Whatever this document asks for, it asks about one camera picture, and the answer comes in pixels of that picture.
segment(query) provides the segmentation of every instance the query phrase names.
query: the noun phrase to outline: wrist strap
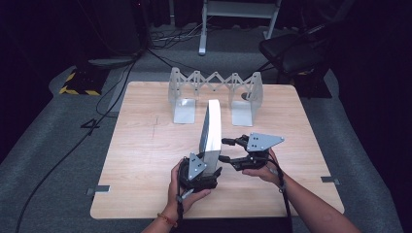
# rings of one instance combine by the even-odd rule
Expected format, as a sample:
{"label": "wrist strap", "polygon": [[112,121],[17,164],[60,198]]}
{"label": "wrist strap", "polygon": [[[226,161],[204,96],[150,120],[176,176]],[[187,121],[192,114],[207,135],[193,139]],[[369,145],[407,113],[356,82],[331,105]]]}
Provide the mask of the wrist strap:
{"label": "wrist strap", "polygon": [[157,216],[163,218],[167,222],[167,224],[172,225],[173,227],[178,227],[178,223],[176,221],[173,221],[169,217],[162,215],[161,213],[157,213]]}

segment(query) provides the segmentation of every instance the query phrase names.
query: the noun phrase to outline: bracelet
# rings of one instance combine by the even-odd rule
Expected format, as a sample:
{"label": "bracelet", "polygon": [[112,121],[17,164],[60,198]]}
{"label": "bracelet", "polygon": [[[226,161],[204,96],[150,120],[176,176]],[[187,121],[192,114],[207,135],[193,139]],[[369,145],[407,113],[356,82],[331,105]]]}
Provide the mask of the bracelet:
{"label": "bracelet", "polygon": [[167,222],[167,224],[172,225],[173,227],[178,227],[178,223],[176,221],[172,221],[169,217],[162,215],[161,213],[157,213],[157,216],[160,216]]}

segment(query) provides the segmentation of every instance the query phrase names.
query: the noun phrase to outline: human hand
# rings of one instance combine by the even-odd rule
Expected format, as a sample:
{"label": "human hand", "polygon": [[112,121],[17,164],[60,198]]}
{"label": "human hand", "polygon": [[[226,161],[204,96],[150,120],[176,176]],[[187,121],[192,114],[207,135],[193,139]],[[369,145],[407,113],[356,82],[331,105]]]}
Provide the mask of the human hand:
{"label": "human hand", "polygon": [[[177,220],[177,208],[178,208],[178,201],[176,200],[176,196],[178,194],[178,173],[179,173],[179,166],[182,163],[182,159],[179,161],[179,163],[172,169],[171,172],[171,181],[169,184],[169,190],[168,190],[168,198],[167,198],[167,205],[166,208],[164,209],[163,212],[166,212],[169,217],[175,218]],[[191,206],[198,200],[204,198],[205,196],[209,195],[211,193],[210,189],[203,189],[197,193],[192,193],[189,195],[184,201],[183,201],[183,209],[184,213],[186,213]]]}
{"label": "human hand", "polygon": [[[272,149],[269,149],[269,153],[271,158],[278,163],[278,159],[276,158],[276,154]],[[245,169],[242,171],[243,175],[248,175],[251,177],[259,177],[265,182],[269,183],[275,183],[276,185],[280,185],[279,178],[278,176],[275,176],[270,170],[273,169],[276,171],[276,166],[272,164],[271,162],[268,162],[266,166],[260,168],[260,169]]]}

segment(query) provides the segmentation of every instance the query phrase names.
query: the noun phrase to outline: dark background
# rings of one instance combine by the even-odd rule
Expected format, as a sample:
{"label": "dark background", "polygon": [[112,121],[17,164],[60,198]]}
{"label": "dark background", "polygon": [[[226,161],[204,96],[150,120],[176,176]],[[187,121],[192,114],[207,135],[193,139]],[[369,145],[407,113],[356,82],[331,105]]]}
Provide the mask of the dark background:
{"label": "dark background", "polygon": [[[168,23],[164,14],[169,12],[160,7],[164,1],[153,2],[157,5],[151,5],[151,9],[161,8],[163,14],[150,15],[152,20]],[[82,3],[95,25],[99,25],[92,2]],[[285,14],[297,14],[298,3],[285,4],[278,28],[301,26],[295,17],[291,19],[293,14]],[[76,1],[61,4],[77,28],[73,33],[80,42],[76,46],[79,53],[89,59],[110,55]],[[1,3],[0,161],[52,99],[50,80],[76,63],[54,10],[51,1],[46,0]],[[410,232],[412,175],[407,171],[412,165],[412,103],[408,94],[412,77],[412,3],[359,0],[347,21],[331,60],[331,69],[339,81],[339,97],[365,151],[391,191],[404,231]]]}

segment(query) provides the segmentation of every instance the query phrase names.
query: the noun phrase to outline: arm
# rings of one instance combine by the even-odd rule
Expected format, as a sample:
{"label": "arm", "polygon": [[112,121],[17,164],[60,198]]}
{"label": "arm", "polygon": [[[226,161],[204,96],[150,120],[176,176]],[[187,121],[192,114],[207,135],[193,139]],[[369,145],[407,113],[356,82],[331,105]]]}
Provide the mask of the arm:
{"label": "arm", "polygon": [[[270,153],[276,160],[273,150],[270,150]],[[252,177],[260,177],[266,182],[275,183],[279,186],[279,179],[267,167],[258,170],[247,169],[242,173]],[[284,173],[284,175],[288,199],[311,232],[360,232],[340,212],[287,174]]]}
{"label": "arm", "polygon": [[[178,201],[176,200],[176,195],[178,193],[178,170],[181,162],[182,160],[172,169],[167,204],[161,212],[163,216],[167,216],[173,222],[176,222],[178,220]],[[189,197],[183,201],[184,213],[186,213],[190,209],[191,205],[193,205],[194,202],[209,195],[210,192],[210,189],[204,189],[200,192],[192,193],[191,195],[189,195]],[[157,217],[154,221],[152,221],[152,223],[148,227],[145,228],[145,230],[142,231],[142,233],[167,233],[170,231],[172,227],[173,226],[167,223],[165,219],[163,219],[162,217]]]}

